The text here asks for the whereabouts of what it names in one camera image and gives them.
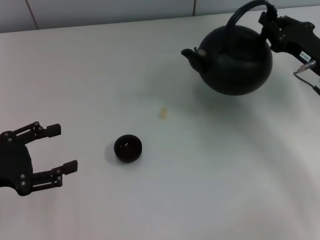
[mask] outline teapot spout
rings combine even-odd
[[[194,51],[191,49],[184,49],[181,51],[181,54],[189,60],[191,67],[198,73],[204,73],[209,69],[210,61],[204,50],[195,47]]]

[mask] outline tan stain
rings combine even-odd
[[[168,117],[168,109],[167,109],[166,107],[163,106],[163,107],[160,109],[159,117],[160,117],[160,119],[162,119],[162,120],[167,119],[167,117]]]

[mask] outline white label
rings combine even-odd
[[[310,62],[311,60],[311,57],[308,54],[306,54],[304,51],[302,51],[299,56],[302,57],[307,62]]]

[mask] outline teapot handle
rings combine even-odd
[[[276,20],[278,13],[277,13],[277,9],[275,8],[274,5],[272,5],[271,3],[269,3],[266,0],[253,0],[251,2],[248,2],[247,4],[243,5],[242,7],[240,7],[229,19],[229,21],[226,24],[226,47],[232,47],[237,38],[233,37],[233,33],[235,30],[235,25],[236,23],[239,21],[239,19],[246,13],[248,12],[250,9],[255,8],[257,6],[261,6],[261,5],[266,5],[267,7],[267,17],[271,20]]]

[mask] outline black teapot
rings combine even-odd
[[[226,95],[244,95],[258,89],[269,77],[272,53],[263,34],[236,25],[249,9],[267,5],[268,17],[277,18],[277,10],[264,0],[251,1],[239,8],[226,26],[210,32],[199,48],[184,49],[184,55],[204,82]]]

